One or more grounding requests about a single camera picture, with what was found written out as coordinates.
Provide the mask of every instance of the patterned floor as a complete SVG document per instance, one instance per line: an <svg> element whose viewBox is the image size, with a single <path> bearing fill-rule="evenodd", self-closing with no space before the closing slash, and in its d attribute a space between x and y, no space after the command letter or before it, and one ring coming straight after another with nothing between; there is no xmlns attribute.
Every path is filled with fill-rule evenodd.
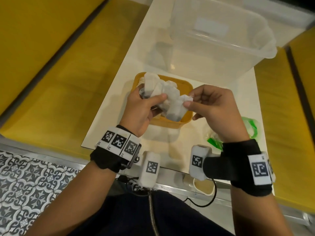
<svg viewBox="0 0 315 236"><path fill-rule="evenodd" d="M23 235L79 170L0 151L0 235Z"/></svg>

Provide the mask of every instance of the hand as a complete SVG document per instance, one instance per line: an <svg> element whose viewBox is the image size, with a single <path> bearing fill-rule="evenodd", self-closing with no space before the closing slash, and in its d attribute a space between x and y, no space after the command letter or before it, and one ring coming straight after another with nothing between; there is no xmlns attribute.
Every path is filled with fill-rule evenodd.
<svg viewBox="0 0 315 236"><path fill-rule="evenodd" d="M189 95L193 97L193 102L184 102L183 106L196 113L192 119L205 117L223 142L250 139L231 90L202 85Z"/></svg>
<svg viewBox="0 0 315 236"><path fill-rule="evenodd" d="M138 86L128 96L127 105L119 123L137 137L142 136L147 130L151 119L162 112L159 108L152 109L152 107L167 99L166 94L141 99L140 89L141 86Z"/></svg>

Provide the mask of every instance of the yellow container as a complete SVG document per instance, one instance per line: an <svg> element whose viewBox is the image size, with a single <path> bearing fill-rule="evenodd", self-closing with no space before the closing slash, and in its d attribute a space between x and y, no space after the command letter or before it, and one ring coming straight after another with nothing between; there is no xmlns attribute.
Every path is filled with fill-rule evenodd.
<svg viewBox="0 0 315 236"><path fill-rule="evenodd" d="M137 85L139 83L139 79L141 77L143 77L145 73L146 72L142 72L142 73L138 73L136 75L135 80L134 80L134 84L132 85L132 91L135 90L135 88L137 87ZM179 89L179 92L181 95L183 95L183 94L188 95L190 93L190 91L193 90L192 85L185 80L175 79L175 78L171 78L171 77L164 76L164 75L159 75L159 77L160 77L160 79L162 79L164 81L171 80L171 81L175 82L177 84L177 88ZM192 118L192 111L187 111L187 113L183 116L183 118L181 119L180 122L174 122L174 121L166 119L165 117L157 116L151 120L150 124L160 126L160 127L168 127L168 128L178 129L178 128L182 127L184 124L189 123L191 121L191 118Z"/></svg>

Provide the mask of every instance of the fingernail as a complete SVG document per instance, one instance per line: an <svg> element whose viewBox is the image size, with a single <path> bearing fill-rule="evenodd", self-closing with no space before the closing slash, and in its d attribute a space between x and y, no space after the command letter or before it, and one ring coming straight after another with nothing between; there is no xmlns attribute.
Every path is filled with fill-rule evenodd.
<svg viewBox="0 0 315 236"><path fill-rule="evenodd" d="M190 106L190 103L191 103L190 101L186 101L183 103L183 106L188 108Z"/></svg>

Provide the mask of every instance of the tabletop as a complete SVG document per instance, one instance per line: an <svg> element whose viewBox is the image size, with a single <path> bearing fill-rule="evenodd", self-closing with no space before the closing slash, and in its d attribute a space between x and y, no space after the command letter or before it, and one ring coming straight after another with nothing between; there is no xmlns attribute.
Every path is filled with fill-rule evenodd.
<svg viewBox="0 0 315 236"><path fill-rule="evenodd" d="M173 3L174 0L153 0L82 142L82 147L95 149L97 142L108 127L116 126L119 123L133 80L138 73L153 72L183 79L190 82L194 88L204 84L167 72L163 55L158 47L160 43L168 42L167 32ZM242 116L253 118L259 122L258 144L262 151L267 151L254 68L229 86L223 87L233 91ZM161 167L188 173L191 147L196 144L209 146L206 139L210 131L205 119L191 121L180 129L149 125L148 130L141 137L141 152L159 153ZM219 153L220 151L213 147L213 152Z"/></svg>

